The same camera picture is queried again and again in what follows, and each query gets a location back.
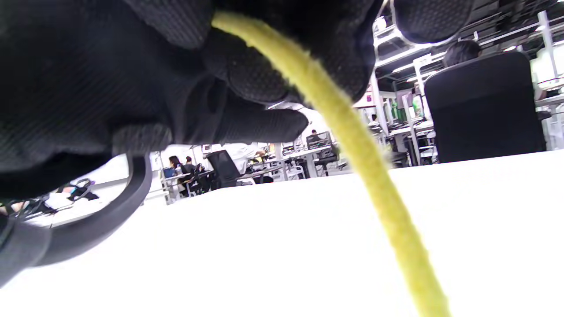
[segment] black office chair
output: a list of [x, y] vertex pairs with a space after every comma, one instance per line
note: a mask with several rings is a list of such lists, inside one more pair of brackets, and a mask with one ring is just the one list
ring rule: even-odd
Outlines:
[[237, 180], [241, 178], [241, 173], [237, 166], [224, 149], [209, 153], [206, 157], [214, 169], [215, 188], [226, 188], [237, 186]]
[[321, 166], [322, 170], [325, 172], [325, 176], [329, 176], [329, 170], [327, 169], [327, 164], [339, 161], [339, 150], [335, 145], [331, 145], [330, 149], [324, 149], [318, 153], [318, 160], [315, 162], [315, 166]]
[[529, 61], [520, 52], [446, 68], [425, 84], [440, 162], [546, 151]]

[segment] yellow fuzzy cord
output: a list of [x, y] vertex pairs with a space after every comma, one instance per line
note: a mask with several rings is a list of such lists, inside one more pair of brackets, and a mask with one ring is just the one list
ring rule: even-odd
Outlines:
[[321, 113], [352, 167], [364, 181], [419, 315], [451, 316], [427, 251], [388, 176], [374, 140], [353, 111], [350, 97], [302, 47], [265, 23], [238, 14], [216, 12], [211, 24], [255, 47]]

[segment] dark hair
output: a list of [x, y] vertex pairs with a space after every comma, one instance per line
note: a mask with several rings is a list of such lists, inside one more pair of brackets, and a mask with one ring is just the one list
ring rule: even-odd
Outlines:
[[182, 174], [188, 174], [188, 170], [184, 167], [184, 165], [182, 165], [180, 163], [178, 156], [173, 155], [173, 156], [169, 157], [169, 162], [171, 162], [173, 164], [174, 168], [180, 167]]
[[456, 42], [448, 48], [443, 59], [443, 64], [445, 67], [460, 64], [479, 57], [481, 52], [482, 48], [480, 44], [471, 39]]

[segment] gloved hand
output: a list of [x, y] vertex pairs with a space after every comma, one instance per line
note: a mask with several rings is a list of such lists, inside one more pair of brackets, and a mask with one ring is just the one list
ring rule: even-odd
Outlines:
[[374, 65], [381, 0], [1, 0], [0, 196], [33, 197], [121, 153], [286, 142], [307, 126], [261, 103], [299, 96], [214, 10], [265, 20], [353, 97]]

